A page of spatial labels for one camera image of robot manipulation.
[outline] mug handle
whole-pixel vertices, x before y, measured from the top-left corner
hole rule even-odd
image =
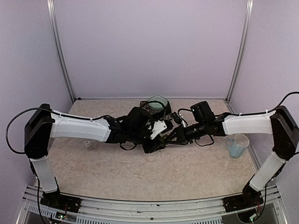
[[[226,148],[229,149],[232,145],[229,146],[229,145],[228,145],[228,141],[233,142],[234,140],[233,140],[233,139],[227,139],[227,140],[226,140],[225,145],[226,145]]]

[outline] light blue mug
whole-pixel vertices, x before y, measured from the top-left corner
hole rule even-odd
[[[236,134],[233,139],[227,139],[225,145],[228,148],[230,157],[237,159],[249,146],[249,139],[243,134]]]

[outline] beige table surface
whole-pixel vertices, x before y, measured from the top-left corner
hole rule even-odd
[[[70,113],[119,117],[138,106],[140,99],[77,100]],[[170,99],[172,111],[201,101]],[[222,100],[208,100],[215,114],[228,111]],[[192,113],[182,112],[190,124]],[[124,151],[118,145],[94,142],[88,151],[83,139],[55,139],[49,158],[60,190],[96,198],[163,201],[199,199],[241,192],[255,172],[246,151],[239,159],[229,157],[225,137],[199,147],[169,145],[145,154],[141,146]],[[209,137],[200,140],[209,143]]]

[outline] white wall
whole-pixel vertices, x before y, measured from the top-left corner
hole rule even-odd
[[[68,111],[71,102],[62,78],[46,1],[0,1],[0,223],[12,223],[26,185],[34,179],[25,155],[5,142],[10,119],[24,109],[50,103]],[[9,132],[12,146],[24,151],[24,126],[31,113]]]
[[[56,0],[77,97],[225,98],[246,0]]]
[[[254,1],[252,22],[240,77],[232,98],[235,112],[275,107],[290,91],[299,91],[299,1]],[[284,103],[299,124],[299,95]],[[263,162],[273,147],[271,136],[251,135]],[[287,162],[277,185],[291,224],[299,223],[299,156]]]

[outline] robotic arm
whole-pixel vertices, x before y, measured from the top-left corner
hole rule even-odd
[[[141,144],[145,153],[163,149],[168,144],[187,145],[200,137],[226,136],[237,133],[272,134],[274,148],[257,173],[245,185],[243,193],[224,198],[227,212],[263,203],[260,191],[275,176],[285,163],[295,155],[299,142],[299,129],[284,106],[272,112],[253,115],[231,115],[223,113],[215,116],[206,101],[191,106],[196,124],[185,126],[182,119],[172,113],[178,127],[169,135],[160,136],[168,129],[164,121],[153,119],[151,114],[140,107],[134,107],[127,116],[112,118],[86,118],[52,111],[49,105],[40,108],[25,126],[25,153],[30,159],[33,172],[38,176],[44,190],[41,204],[61,209],[65,203],[68,210],[78,212],[80,199],[63,196],[59,192],[56,179],[48,163],[48,143],[50,138],[72,137],[102,141],[105,143],[132,142]]]

